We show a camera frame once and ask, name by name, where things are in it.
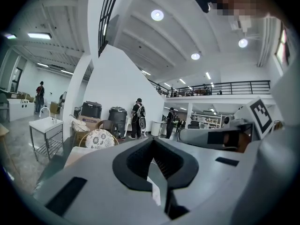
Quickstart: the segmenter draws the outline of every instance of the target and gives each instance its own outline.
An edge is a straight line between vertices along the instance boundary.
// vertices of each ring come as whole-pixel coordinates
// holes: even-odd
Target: black metal railing
[[[106,35],[108,30],[108,23],[113,11],[113,6],[116,0],[104,0],[100,22],[99,22],[99,33],[98,33],[98,56],[100,56],[101,52],[104,50],[108,41],[106,41]]]
[[[151,80],[148,79],[148,81],[152,84],[152,86],[156,89],[156,91],[161,95],[161,96],[164,96],[164,97],[167,97],[168,95],[168,89],[159,85],[158,83],[156,82],[153,82]]]
[[[203,84],[168,90],[166,97],[190,97],[209,95],[270,94],[270,80],[223,82]]]

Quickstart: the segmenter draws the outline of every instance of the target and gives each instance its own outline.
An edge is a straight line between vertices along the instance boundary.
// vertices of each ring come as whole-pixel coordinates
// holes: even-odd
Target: faucet
[[[41,113],[42,113],[42,110],[44,109],[44,108],[47,108],[48,110],[49,110],[49,116],[50,116],[50,109],[48,108],[48,107],[43,107],[42,109],[41,109],[41,111],[39,112],[39,117],[41,117]]]

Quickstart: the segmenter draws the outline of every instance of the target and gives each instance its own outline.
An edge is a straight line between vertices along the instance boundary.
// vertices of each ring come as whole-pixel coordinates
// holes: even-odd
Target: concrete floor
[[[48,111],[44,110],[41,118],[49,116]],[[0,153],[2,158],[2,164],[5,169],[14,177],[14,183],[31,194],[33,189],[36,186],[36,183],[42,174],[43,170],[49,164],[49,160],[42,155],[37,155],[38,161],[34,156],[33,148],[29,144],[31,144],[30,132],[29,132],[29,121],[34,121],[40,119],[38,114],[34,114],[33,116],[15,120],[12,122],[7,122],[7,120],[0,117],[0,123],[5,126],[9,133],[5,136],[5,141],[7,144],[7,149],[12,160],[15,163],[18,174],[14,167],[12,166],[4,147],[0,147]],[[44,136],[35,130],[32,130],[34,144],[36,146],[42,145],[44,143]],[[63,149],[60,148],[56,153],[57,156],[62,156]]]
[[[47,116],[49,116],[49,113],[48,111],[44,110],[41,118]],[[14,170],[3,146],[0,147],[2,164],[4,165],[4,168],[12,175],[12,177],[14,177],[13,183],[28,194],[34,193],[35,189],[38,188],[38,186],[41,186],[43,181],[63,169],[64,164],[72,150],[73,138],[71,137],[64,142],[64,146],[56,152],[51,161],[39,154],[37,155],[38,161],[36,161],[33,148],[30,145],[31,139],[28,123],[29,121],[38,119],[40,119],[38,114],[34,114],[33,116],[12,122],[7,122],[2,116],[0,117],[0,123],[9,130],[5,140],[10,156],[13,159],[20,175]],[[44,143],[44,136],[41,133],[35,130],[33,130],[32,133],[35,146],[39,146],[39,144],[41,145]],[[132,139],[128,138],[130,135],[131,134],[129,132],[127,134],[127,138],[119,141],[119,143],[131,141]],[[59,141],[61,136],[57,135],[55,138]],[[177,133],[175,133],[175,129],[170,139],[175,141],[177,140]],[[163,205],[166,180],[162,176],[158,167],[154,164],[151,164],[150,166],[149,177],[159,186]]]

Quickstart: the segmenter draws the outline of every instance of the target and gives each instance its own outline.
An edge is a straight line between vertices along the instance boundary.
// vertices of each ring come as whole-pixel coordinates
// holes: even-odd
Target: window
[[[276,57],[284,70],[289,65],[290,52],[287,44],[286,31],[282,28],[279,45],[276,52]]]
[[[15,69],[14,75],[13,75],[13,81],[11,83],[11,92],[17,92],[18,86],[19,86],[19,81],[21,77],[22,70],[19,69],[18,67]]]

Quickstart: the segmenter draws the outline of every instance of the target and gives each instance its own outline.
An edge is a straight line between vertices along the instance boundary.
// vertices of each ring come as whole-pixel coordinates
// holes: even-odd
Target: decorative cushion
[[[85,146],[96,149],[109,148],[114,146],[114,139],[108,131],[96,129],[87,136]]]

